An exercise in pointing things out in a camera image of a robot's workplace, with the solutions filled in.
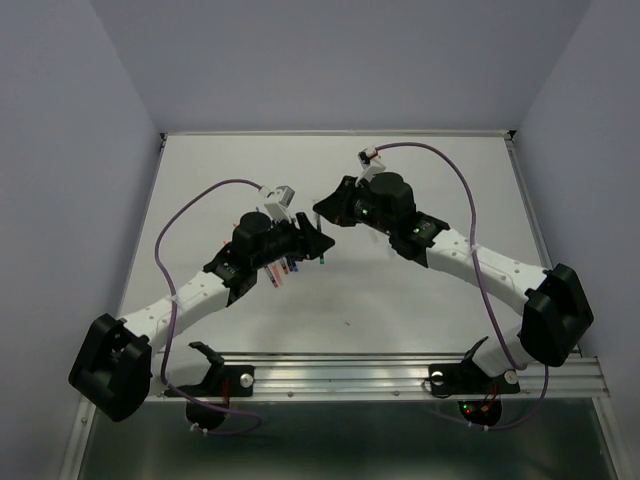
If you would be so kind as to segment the red orange marker pen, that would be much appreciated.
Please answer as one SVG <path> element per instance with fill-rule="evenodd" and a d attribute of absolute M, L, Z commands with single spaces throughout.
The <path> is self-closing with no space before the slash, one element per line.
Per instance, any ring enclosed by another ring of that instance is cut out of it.
<path fill-rule="evenodd" d="M 270 266 L 266 266 L 266 267 L 264 268 L 264 270 L 265 270 L 265 272 L 266 272 L 266 274 L 267 274 L 267 276 L 268 276 L 268 278 L 269 278 L 269 280 L 270 280 L 271 284 L 274 286 L 274 288 L 279 288 L 279 283 L 278 283 L 278 281 L 276 280 L 276 277 L 275 277 L 275 275 L 274 275 L 274 273 L 273 273 L 273 271 L 272 271 L 271 267 L 270 267 Z"/>

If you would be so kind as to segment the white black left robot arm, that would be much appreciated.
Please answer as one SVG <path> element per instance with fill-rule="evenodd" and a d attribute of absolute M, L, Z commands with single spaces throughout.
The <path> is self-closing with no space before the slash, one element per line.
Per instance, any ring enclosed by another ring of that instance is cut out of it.
<path fill-rule="evenodd" d="M 183 286 L 121 318 L 103 314 L 90 325 L 69 383 L 114 422 L 130 417 L 149 396 L 152 360 L 174 337 L 232 305 L 257 283 L 259 270 L 282 258 L 314 260 L 335 244 L 299 212 L 273 222 L 244 214 L 232 239 Z"/>

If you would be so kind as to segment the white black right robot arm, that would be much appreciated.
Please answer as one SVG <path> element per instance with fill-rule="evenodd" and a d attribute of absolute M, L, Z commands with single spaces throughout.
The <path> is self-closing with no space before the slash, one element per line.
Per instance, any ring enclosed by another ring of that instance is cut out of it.
<path fill-rule="evenodd" d="M 419 211 L 412 188 L 396 173 L 369 181 L 346 176 L 314 210 L 335 225 L 364 224 L 386 235 L 404 259 L 476 286 L 484 298 L 495 297 L 520 315 L 520 326 L 478 341 L 467 353 L 460 378 L 472 390 L 534 361 L 562 366 L 594 321 L 572 268 L 545 269 L 472 244 L 448 223 Z"/>

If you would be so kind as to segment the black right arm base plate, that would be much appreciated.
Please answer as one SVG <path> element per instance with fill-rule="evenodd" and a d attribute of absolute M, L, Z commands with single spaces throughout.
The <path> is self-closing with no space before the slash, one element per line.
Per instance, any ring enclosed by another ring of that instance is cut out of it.
<path fill-rule="evenodd" d="M 489 377 L 470 361 L 430 365 L 422 388 L 437 399 L 459 397 L 462 419 L 487 428 L 496 427 L 501 419 L 501 397 L 521 391 L 515 373 Z"/>

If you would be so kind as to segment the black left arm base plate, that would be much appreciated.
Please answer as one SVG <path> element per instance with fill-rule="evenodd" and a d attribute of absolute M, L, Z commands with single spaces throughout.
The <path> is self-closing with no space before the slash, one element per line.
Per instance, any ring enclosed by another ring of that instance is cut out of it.
<path fill-rule="evenodd" d="M 228 363 L 202 341 L 182 349 L 168 377 L 175 388 L 165 387 L 167 397 L 186 401 L 185 417 L 190 430 L 204 436 L 236 436 L 252 433 L 263 423 L 259 414 L 233 409 L 234 398 L 250 398 L 255 385 L 255 366 Z"/>

